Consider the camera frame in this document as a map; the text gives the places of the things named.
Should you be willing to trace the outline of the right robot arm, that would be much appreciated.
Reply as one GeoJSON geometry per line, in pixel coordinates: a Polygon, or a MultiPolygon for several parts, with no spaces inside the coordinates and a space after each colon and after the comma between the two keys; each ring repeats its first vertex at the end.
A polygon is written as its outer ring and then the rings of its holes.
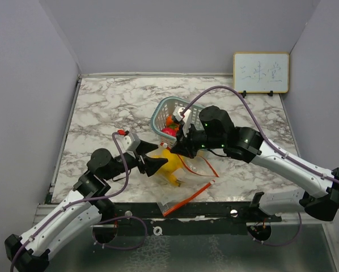
{"type": "Polygon", "coordinates": [[[266,168],[299,188],[280,193],[256,193],[249,217],[260,222],[277,213],[302,213],[330,222],[339,209],[339,168],[318,167],[268,140],[250,127],[236,127],[228,113],[216,106],[199,113],[201,130],[192,124],[192,112],[176,107],[173,121],[180,125],[173,154],[193,159],[199,150],[221,149],[227,157],[266,168]]]}

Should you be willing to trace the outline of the yellow pear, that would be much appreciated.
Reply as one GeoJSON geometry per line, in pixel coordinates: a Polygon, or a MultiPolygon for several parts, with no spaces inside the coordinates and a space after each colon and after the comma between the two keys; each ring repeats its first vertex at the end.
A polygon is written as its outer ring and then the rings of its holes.
{"type": "Polygon", "coordinates": [[[166,176],[166,179],[171,185],[177,186],[177,187],[180,187],[181,184],[183,183],[182,181],[178,180],[175,175],[171,173],[166,176]]]}

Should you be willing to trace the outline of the yellow lemon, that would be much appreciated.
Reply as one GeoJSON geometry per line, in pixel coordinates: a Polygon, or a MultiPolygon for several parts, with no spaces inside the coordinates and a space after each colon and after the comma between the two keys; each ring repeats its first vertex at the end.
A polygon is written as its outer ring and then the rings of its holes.
{"type": "Polygon", "coordinates": [[[166,178],[173,176],[173,173],[183,166],[180,157],[176,154],[171,153],[168,149],[163,149],[161,154],[153,155],[153,158],[168,160],[168,162],[161,166],[161,168],[157,171],[157,174],[166,176],[166,178]]]}

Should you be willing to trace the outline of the clear zip top bag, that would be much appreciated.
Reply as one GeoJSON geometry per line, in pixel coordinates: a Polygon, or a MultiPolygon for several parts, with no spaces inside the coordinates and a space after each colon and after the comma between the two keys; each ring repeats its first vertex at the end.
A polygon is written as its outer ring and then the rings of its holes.
{"type": "MultiPolygon", "coordinates": [[[[170,150],[161,146],[157,150],[150,152],[149,157],[153,158],[153,155],[161,154],[163,149],[170,150]]],[[[168,216],[195,199],[214,184],[219,177],[213,166],[203,155],[204,152],[202,151],[193,159],[178,155],[183,166],[173,174],[183,182],[180,187],[171,185],[166,176],[157,173],[143,180],[163,216],[168,216]]]]}

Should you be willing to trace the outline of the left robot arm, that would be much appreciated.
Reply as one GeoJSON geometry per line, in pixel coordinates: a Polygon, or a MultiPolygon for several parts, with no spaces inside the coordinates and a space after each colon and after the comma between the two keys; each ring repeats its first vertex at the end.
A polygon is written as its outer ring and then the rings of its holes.
{"type": "Polygon", "coordinates": [[[151,177],[168,162],[148,155],[158,149],[157,144],[132,135],[128,139],[126,151],[120,150],[117,157],[105,148],[95,150],[87,170],[58,206],[28,231],[5,240],[10,271],[44,271],[56,253],[85,228],[122,219],[111,198],[126,189],[129,171],[138,168],[151,177]]]}

